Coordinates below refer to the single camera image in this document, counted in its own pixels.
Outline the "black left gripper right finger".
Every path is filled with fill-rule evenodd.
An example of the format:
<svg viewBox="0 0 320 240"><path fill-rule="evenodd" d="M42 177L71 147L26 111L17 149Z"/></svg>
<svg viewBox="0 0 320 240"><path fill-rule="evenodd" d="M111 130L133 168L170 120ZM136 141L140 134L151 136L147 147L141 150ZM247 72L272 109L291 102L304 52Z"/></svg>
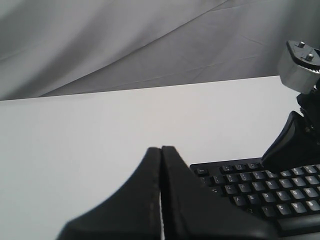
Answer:
<svg viewBox="0 0 320 240"><path fill-rule="evenodd" d="M173 146L161 148L161 207L167 240L276 240L266 221L215 195Z"/></svg>

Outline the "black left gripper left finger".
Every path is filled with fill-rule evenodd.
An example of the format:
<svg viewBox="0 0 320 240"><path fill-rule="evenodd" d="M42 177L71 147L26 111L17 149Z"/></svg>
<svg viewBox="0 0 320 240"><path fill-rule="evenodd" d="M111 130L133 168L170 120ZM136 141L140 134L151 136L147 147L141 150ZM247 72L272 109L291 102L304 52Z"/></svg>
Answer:
<svg viewBox="0 0 320 240"><path fill-rule="evenodd" d="M159 148L147 149L130 178L107 200L67 222L59 240L160 240Z"/></svg>

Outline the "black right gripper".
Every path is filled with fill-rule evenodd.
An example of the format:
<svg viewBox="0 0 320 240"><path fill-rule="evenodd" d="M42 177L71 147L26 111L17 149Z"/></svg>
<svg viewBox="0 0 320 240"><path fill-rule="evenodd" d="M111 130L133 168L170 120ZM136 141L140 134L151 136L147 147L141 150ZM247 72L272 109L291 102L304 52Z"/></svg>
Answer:
<svg viewBox="0 0 320 240"><path fill-rule="evenodd" d="M262 165L273 173L320 163L320 84L308 94L296 97L301 116L291 111L271 146L261 158Z"/></svg>

